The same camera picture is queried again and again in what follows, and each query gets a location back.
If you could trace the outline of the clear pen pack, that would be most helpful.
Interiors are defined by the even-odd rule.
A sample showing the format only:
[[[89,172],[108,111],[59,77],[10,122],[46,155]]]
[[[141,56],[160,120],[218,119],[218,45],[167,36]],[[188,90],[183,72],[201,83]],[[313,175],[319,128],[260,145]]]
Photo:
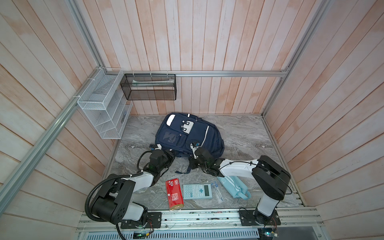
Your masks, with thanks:
[[[211,188],[212,188],[213,192],[215,193],[215,196],[217,197],[218,203],[223,203],[224,199],[223,199],[223,195],[219,189],[218,183],[217,182],[211,183]]]

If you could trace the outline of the navy blue student backpack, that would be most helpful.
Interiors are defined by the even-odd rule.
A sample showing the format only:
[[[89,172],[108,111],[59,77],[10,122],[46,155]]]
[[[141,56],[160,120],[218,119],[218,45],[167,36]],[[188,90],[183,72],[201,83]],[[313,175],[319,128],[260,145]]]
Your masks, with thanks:
[[[221,158],[225,150],[224,140],[216,125],[191,114],[168,114],[155,137],[156,145],[173,151],[176,157],[190,157],[193,154],[190,144],[195,141],[216,159]]]

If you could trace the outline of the red booklet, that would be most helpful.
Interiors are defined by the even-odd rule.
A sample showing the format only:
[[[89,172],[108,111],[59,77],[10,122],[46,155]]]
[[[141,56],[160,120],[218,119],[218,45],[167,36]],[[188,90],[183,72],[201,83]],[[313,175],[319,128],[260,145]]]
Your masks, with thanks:
[[[181,185],[179,179],[166,181],[166,191],[169,202],[169,209],[177,210],[184,207]]]

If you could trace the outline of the light blue pencil case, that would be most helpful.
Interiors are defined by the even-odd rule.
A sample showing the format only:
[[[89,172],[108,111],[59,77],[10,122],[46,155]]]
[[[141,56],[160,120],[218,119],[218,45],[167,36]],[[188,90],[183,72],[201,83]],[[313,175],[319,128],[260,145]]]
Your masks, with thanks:
[[[248,200],[252,197],[248,187],[238,177],[226,176],[217,179],[234,199]]]

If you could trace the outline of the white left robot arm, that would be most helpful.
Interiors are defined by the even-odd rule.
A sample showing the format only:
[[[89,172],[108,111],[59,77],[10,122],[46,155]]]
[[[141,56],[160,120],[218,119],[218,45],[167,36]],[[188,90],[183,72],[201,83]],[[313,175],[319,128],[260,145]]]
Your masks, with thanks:
[[[110,174],[98,183],[85,201],[85,213],[95,222],[116,225],[132,221],[145,225],[149,221],[148,208],[131,200],[134,192],[154,186],[175,160],[174,150],[148,151],[150,162],[136,174]]]

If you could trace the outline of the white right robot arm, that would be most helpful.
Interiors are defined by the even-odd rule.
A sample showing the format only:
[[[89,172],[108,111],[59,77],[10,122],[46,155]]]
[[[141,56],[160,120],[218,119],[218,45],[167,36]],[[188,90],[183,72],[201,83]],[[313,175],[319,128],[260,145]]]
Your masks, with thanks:
[[[255,179],[264,194],[254,211],[254,219],[260,225],[271,220],[276,206],[284,199],[289,188],[291,175],[284,168],[264,155],[257,160],[232,161],[216,159],[200,146],[192,145],[191,149],[191,169],[201,168],[204,173],[220,178],[235,176]]]

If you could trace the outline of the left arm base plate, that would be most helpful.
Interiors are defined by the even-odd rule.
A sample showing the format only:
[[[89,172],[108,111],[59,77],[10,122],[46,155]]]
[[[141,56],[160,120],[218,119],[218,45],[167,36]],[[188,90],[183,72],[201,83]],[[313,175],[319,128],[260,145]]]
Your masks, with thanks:
[[[123,220],[121,222],[121,229],[134,229],[134,230],[144,230],[144,229],[158,229],[161,227],[162,222],[162,213],[161,212],[149,212],[144,213],[144,215],[138,221],[133,220]]]

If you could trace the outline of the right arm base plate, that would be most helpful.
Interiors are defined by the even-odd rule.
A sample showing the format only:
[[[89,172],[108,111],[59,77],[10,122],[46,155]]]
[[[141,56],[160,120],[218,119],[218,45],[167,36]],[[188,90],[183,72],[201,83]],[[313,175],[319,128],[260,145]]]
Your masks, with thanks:
[[[274,210],[270,217],[266,217],[257,210],[239,209],[239,216],[242,226],[280,226],[281,220],[277,210]]]

